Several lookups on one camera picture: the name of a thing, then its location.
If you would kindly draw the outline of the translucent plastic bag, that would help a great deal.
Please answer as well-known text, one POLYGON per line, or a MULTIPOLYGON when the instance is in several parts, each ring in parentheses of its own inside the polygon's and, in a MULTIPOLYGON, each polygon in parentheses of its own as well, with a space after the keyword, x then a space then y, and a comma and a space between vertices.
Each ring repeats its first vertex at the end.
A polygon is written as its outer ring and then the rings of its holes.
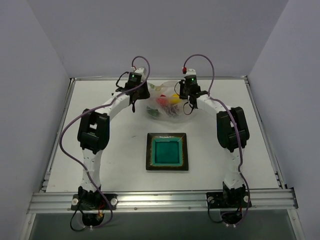
POLYGON ((180 85, 177 80, 160 84, 148 82, 150 97, 143 101, 145 115, 156 121, 184 123, 197 113, 191 110, 186 99, 179 97, 180 85))

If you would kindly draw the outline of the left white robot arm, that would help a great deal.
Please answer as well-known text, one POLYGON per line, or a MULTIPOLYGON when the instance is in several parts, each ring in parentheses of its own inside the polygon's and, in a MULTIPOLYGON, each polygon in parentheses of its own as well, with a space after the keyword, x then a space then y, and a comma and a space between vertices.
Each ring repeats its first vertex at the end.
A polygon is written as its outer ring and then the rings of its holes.
POLYGON ((123 109, 133 106, 135 102, 150 97, 148 85, 143 82, 147 73, 144 67, 128 73, 128 81, 124 87, 118 87, 112 97, 104 104, 107 105, 81 118, 77 140, 83 153, 83 171, 81 188, 88 192, 83 197, 83 204, 90 210, 100 206, 101 197, 97 188, 101 187, 100 166, 104 149, 110 140, 110 122, 123 109))

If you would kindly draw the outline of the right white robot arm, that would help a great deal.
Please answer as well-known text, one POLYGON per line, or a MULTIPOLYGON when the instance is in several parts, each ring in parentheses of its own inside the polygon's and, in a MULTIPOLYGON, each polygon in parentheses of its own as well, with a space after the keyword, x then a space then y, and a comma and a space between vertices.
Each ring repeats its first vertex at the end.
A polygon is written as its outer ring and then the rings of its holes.
POLYGON ((244 110, 230 107, 219 99, 201 90, 195 74, 187 75, 179 81, 179 98, 188 101, 191 109, 200 109, 215 117, 217 140, 227 150, 227 170, 222 182, 222 200, 227 206, 234 206, 244 196, 248 183, 242 173, 243 153, 250 138, 244 110))

